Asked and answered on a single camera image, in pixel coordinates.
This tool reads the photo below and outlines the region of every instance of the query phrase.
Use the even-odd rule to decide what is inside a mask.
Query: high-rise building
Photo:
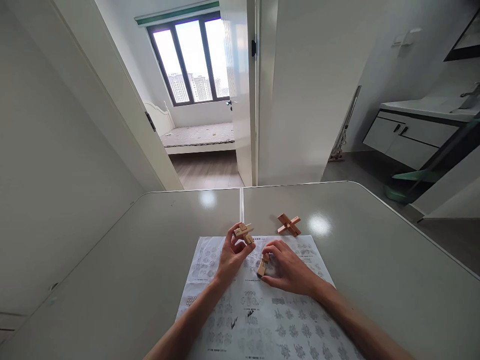
[[[168,75],[168,82],[170,83],[171,91],[173,92],[173,97],[175,98],[176,103],[189,101],[189,94],[182,74],[173,73]]]
[[[215,91],[216,91],[216,96],[220,98],[222,96],[222,84],[219,78],[215,79]]]
[[[170,82],[171,91],[173,92],[173,97],[175,98],[176,103],[184,103],[189,101],[187,86],[185,85],[182,74],[170,74],[168,75],[168,81]],[[193,101],[195,103],[213,99],[212,88],[210,87],[210,81],[208,77],[194,77],[194,75],[189,72],[188,81],[190,82]],[[226,89],[227,95],[223,95],[225,89],[222,89],[222,84],[219,78],[215,79],[215,90],[218,97],[228,96],[228,88]]]
[[[210,88],[210,81],[205,76],[193,77],[193,83],[198,92],[198,101],[212,100],[212,89]]]

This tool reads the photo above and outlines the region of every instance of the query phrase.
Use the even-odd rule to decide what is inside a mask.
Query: countertop
[[[301,218],[338,290],[416,359],[480,357],[479,278],[363,186],[339,181],[141,196],[0,359],[143,358],[175,320],[198,238],[239,220],[275,235],[283,212]]]
[[[480,112],[480,101],[474,108],[458,109],[465,100],[465,97],[426,96],[419,100],[384,102],[380,105],[380,109],[469,123]]]

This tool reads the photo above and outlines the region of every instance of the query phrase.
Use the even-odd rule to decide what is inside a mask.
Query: hand
[[[261,253],[262,255],[273,253],[280,265],[281,278],[270,276],[260,278],[274,288],[316,298],[318,290],[331,286],[314,274],[283,240],[269,242]]]
[[[221,249],[220,264],[215,278],[225,285],[230,285],[244,260],[255,249],[254,242],[249,245],[245,245],[243,241],[237,243],[243,239],[243,236],[234,236],[234,230],[238,229],[239,225],[240,222],[237,222],[228,230]]]

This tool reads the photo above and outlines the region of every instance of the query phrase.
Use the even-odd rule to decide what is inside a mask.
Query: bed
[[[166,111],[148,101],[144,104],[167,154],[235,150],[232,122],[175,127],[167,104]]]

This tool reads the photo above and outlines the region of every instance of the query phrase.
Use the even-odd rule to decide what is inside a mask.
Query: sky
[[[194,77],[209,77],[207,63],[205,61],[202,36],[198,20],[178,24],[175,26],[180,43],[183,60],[187,73]],[[221,19],[207,21],[205,23],[208,46],[210,49],[211,67],[213,78],[220,78],[221,87],[228,87],[227,64],[225,61],[225,30]],[[179,60],[175,51],[174,42],[170,30],[164,30],[153,34],[160,53],[166,73],[181,74]]]

